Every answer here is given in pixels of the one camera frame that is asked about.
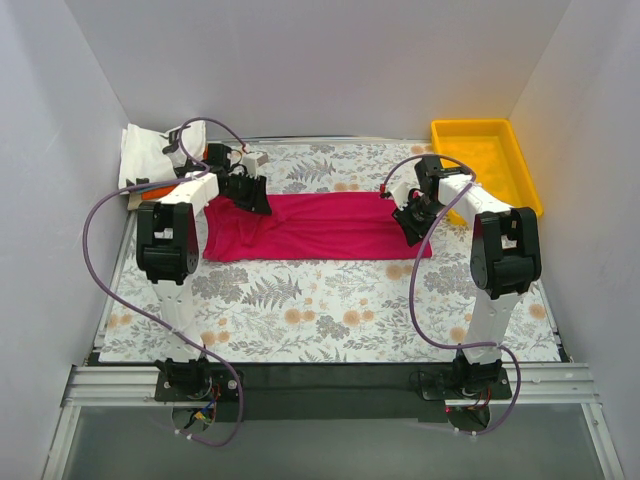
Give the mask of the magenta t shirt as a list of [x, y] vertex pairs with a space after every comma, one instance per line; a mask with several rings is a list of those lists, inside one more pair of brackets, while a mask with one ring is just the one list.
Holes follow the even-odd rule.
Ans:
[[204, 210], [208, 236], [203, 257], [240, 260], [407, 260], [410, 246], [392, 218], [395, 204], [373, 192], [277, 194], [270, 215], [216, 198]]

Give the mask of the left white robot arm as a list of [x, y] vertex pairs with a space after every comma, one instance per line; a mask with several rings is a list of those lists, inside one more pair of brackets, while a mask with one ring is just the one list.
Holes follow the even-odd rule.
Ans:
[[211, 143], [204, 158], [208, 173], [194, 165], [185, 173], [184, 182], [138, 208], [137, 265], [151, 282], [160, 304], [160, 319], [171, 334], [167, 358], [155, 365], [167, 385], [189, 399], [205, 398], [213, 386], [195, 325], [192, 280], [202, 258], [196, 216], [218, 197], [249, 213], [271, 214], [266, 177], [258, 173], [267, 160], [264, 152], [243, 151], [234, 161], [230, 147]]

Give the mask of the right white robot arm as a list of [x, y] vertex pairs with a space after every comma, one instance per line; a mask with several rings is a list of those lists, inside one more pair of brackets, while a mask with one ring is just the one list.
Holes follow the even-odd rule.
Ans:
[[455, 358], [448, 379], [451, 388], [471, 398], [498, 382], [512, 312], [541, 276], [538, 217], [529, 207], [498, 200], [463, 162], [451, 158], [444, 166], [445, 159], [439, 154], [410, 157], [417, 187], [383, 182], [380, 195], [394, 201], [392, 216], [408, 245], [419, 248], [419, 258], [450, 211], [472, 229], [469, 268], [476, 297], [464, 342], [450, 348]]

